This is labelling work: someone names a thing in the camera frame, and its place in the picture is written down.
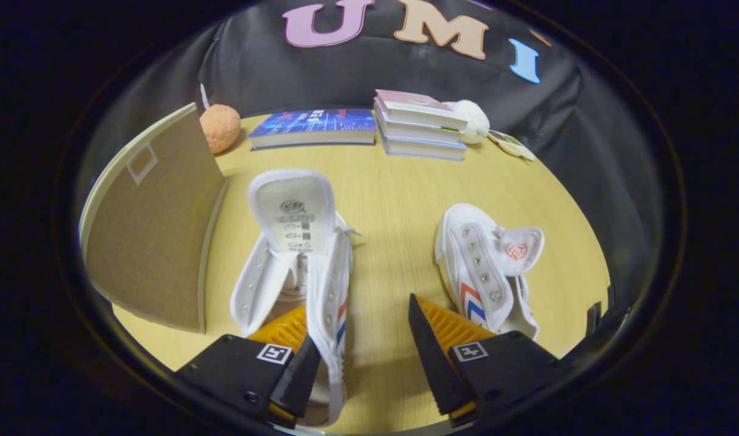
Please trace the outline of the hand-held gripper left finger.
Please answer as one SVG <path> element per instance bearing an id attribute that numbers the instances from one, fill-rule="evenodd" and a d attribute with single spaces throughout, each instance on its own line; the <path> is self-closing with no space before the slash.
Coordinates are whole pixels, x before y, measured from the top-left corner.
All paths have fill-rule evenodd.
<path id="1" fill-rule="evenodd" d="M 248 418 L 294 428 L 305 416 L 320 361 L 301 306 L 247 339 L 223 335 L 176 373 Z"/>

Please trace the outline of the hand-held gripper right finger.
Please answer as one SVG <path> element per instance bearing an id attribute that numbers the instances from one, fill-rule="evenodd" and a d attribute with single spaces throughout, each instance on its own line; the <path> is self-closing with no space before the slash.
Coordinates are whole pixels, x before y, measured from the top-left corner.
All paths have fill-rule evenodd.
<path id="1" fill-rule="evenodd" d="M 561 364 L 519 331 L 491 333 L 410 295 L 408 323 L 439 413 L 467 424 L 527 403 L 560 377 Z"/>

